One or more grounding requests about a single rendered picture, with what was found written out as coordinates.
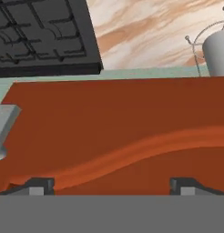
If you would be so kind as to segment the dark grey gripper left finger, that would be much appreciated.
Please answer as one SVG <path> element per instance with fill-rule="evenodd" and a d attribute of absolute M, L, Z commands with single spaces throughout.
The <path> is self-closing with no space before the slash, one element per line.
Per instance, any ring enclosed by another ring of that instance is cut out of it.
<path fill-rule="evenodd" d="M 0 192 L 0 196 L 44 196 L 54 195 L 55 180 L 51 177 L 32 177 L 23 185 L 17 185 Z"/>

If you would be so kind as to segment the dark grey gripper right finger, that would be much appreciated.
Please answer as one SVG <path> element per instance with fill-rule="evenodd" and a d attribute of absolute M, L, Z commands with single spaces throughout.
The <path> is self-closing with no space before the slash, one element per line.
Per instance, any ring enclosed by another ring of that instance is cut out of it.
<path fill-rule="evenodd" d="M 193 177 L 172 177 L 169 180 L 169 194 L 177 196 L 224 196 L 224 192 L 205 187 Z"/>

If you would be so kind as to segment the red-brown wooden cupboard front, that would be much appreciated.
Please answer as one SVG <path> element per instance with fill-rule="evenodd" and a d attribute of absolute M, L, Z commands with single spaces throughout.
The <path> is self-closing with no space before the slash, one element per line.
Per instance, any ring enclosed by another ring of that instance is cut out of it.
<path fill-rule="evenodd" d="M 21 113 L 0 191 L 51 177 L 58 195 L 166 195 L 171 177 L 224 191 L 224 77 L 15 82 Z"/>

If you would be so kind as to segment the grey cylindrical pot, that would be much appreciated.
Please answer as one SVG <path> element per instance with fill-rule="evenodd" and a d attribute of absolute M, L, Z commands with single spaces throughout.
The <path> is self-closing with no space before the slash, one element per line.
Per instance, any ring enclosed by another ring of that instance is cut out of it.
<path fill-rule="evenodd" d="M 224 30 L 210 35 L 202 46 L 210 76 L 224 76 Z"/>

